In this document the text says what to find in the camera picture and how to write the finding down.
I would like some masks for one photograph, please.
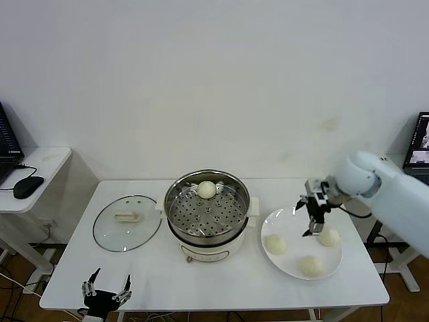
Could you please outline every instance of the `robotic hand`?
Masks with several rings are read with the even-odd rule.
[[[363,151],[351,154],[333,176],[308,179],[306,191],[295,208],[305,205],[310,217],[303,237],[318,235],[325,213],[356,198],[380,222],[429,258],[429,186],[404,174],[387,158]]]
[[[129,281],[129,275],[123,291],[116,294],[105,290],[94,289],[94,281],[99,272],[100,268],[90,276],[88,282],[84,281],[82,284],[84,304],[89,308],[88,315],[83,319],[83,322],[105,321],[109,312],[116,311],[131,298],[131,291],[129,290],[131,282]]]

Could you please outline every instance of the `metal frame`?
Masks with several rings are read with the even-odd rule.
[[[408,268],[408,264],[412,260],[416,259],[420,254],[412,247],[407,248],[402,253],[399,253],[397,248],[389,248],[389,254],[393,260],[390,263],[387,263],[386,274],[401,274],[401,277],[410,292],[420,292],[420,287]],[[379,274],[384,273],[385,263],[374,263],[374,265]]]
[[[324,317],[320,318],[320,312],[318,314],[318,318],[316,318],[315,309],[308,309],[308,314],[310,316],[310,320],[294,320],[294,321],[276,321],[276,322],[339,322],[343,320],[345,317],[355,312],[359,307],[339,307],[334,308],[329,311]],[[117,322],[125,322],[125,311],[120,311]]]
[[[12,224],[9,223],[6,216],[1,216],[0,222],[0,239],[3,243],[6,243],[15,252],[21,254],[26,260],[31,262],[36,269],[30,276],[26,284],[39,282],[43,275],[51,275],[54,271],[54,265],[49,261],[55,253],[55,250],[46,250],[44,255],[39,254],[34,248],[32,248],[26,242],[25,236],[16,229]],[[5,250],[1,255],[2,259],[6,257],[8,250]],[[34,291],[37,285],[29,285],[27,288]],[[23,289],[24,294],[29,294],[26,289]]]

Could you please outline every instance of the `small white table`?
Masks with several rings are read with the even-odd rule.
[[[71,155],[70,148],[24,148],[25,158],[22,163],[38,169],[34,176],[45,179],[34,193],[26,199],[15,199],[12,191],[0,191],[0,240],[2,246],[8,248],[0,256],[0,262],[6,257],[8,251],[18,252],[24,258],[36,266],[28,280],[28,284],[38,282],[45,274],[51,274],[53,265],[49,263],[55,250],[46,250],[40,255],[27,243],[27,238],[10,222],[10,216],[29,211],[40,198],[46,187],[51,183],[59,169]],[[14,170],[0,185],[0,189],[13,188],[16,182],[27,177],[32,169]],[[36,288],[36,284],[28,286],[30,290]]]

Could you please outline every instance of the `white table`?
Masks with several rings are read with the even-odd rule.
[[[54,250],[46,250],[44,255],[40,255],[28,245],[26,237],[10,223],[10,216],[29,211],[40,198],[46,187],[51,183],[59,169],[71,155],[70,148],[25,148],[23,149],[25,158],[22,163],[38,169],[34,174],[45,179],[34,193],[26,199],[15,199],[12,191],[0,191],[0,239],[2,246],[6,246],[12,252],[19,252],[24,258],[36,266],[36,270],[28,280],[28,284],[38,282],[45,274],[51,274],[53,265],[49,263],[54,254]],[[6,180],[0,185],[0,189],[13,188],[16,182],[27,177],[32,169],[14,170]],[[0,256],[2,261],[8,253],[5,250]],[[34,290],[36,284],[28,288]]]
[[[93,223],[111,201],[126,195],[162,196],[170,180],[103,181],[54,271],[40,301],[44,309],[82,307],[82,281],[98,268],[96,288],[119,292],[131,275],[131,299],[122,311],[238,311],[335,308],[324,321],[340,321],[361,306],[382,305],[389,295],[349,216],[333,211],[328,220],[342,236],[343,262],[324,280],[305,281],[278,270],[260,244],[263,219],[295,204],[305,193],[305,179],[243,181],[259,197],[261,216],[249,229],[241,249],[223,262],[186,262],[163,219],[143,246],[125,253],[107,252],[93,239]]]

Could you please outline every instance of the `wooden floor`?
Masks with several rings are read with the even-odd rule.
[[[383,262],[385,260],[385,250],[370,250],[370,255],[373,260]],[[56,254],[54,261],[58,261],[60,252]],[[9,256],[3,263],[12,273],[14,279],[22,284],[26,282],[31,275],[34,267],[20,255]],[[429,261],[423,257],[415,259],[410,264],[410,269],[413,272],[421,291],[419,293],[410,293],[398,274],[389,274],[386,278],[386,288],[390,294],[390,302],[384,306],[383,314],[385,322],[429,322]],[[9,287],[11,283],[0,277],[0,286]],[[10,317],[13,308],[18,300],[20,290],[15,289],[13,292],[11,304],[9,305],[6,316]],[[42,286],[37,288],[38,293],[42,293]],[[2,321],[1,316],[6,309],[11,290],[0,289],[0,322],[10,322],[8,319]],[[328,310],[321,310],[323,316]],[[245,321],[284,321],[284,320],[306,320],[309,319],[306,311],[247,311],[239,312],[240,316]],[[17,310],[15,312],[16,319],[25,322],[62,322],[73,321],[72,317],[61,311],[45,311],[39,307],[39,298],[34,295],[22,295]],[[174,313],[172,315],[176,322],[186,322],[188,313]],[[116,321],[117,313],[111,313],[108,321]],[[128,313],[126,321],[129,322],[144,322],[145,313]],[[194,312],[190,315],[191,322],[227,322],[226,312]],[[239,322],[240,319],[231,314],[230,322]],[[363,307],[352,315],[344,319],[345,322],[360,322],[360,321],[380,321],[379,307]]]

